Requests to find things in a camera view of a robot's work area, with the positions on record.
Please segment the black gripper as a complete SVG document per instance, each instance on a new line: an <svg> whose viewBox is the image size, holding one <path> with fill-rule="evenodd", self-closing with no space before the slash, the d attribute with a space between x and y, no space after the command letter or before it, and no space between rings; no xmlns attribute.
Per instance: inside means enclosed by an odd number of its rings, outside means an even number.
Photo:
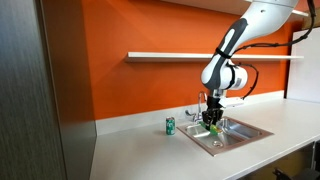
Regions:
<svg viewBox="0 0 320 180"><path fill-rule="evenodd" d="M206 130L219 130L219 120L222 118L223 110L219 104L220 99L209 96L207 99L207 109L202 112L203 123Z"/></svg>

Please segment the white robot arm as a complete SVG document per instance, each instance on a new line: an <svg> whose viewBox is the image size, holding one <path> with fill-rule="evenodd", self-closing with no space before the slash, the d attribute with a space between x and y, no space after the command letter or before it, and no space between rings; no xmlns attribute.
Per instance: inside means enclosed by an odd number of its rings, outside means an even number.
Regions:
<svg viewBox="0 0 320 180"><path fill-rule="evenodd" d="M207 130L222 118L226 90L242 89L247 72L231 61L243 43L277 31L289 18L298 0L252 0L252 3L227 30L209 64L201 74L202 84L209 90L207 110L202 112Z"/></svg>

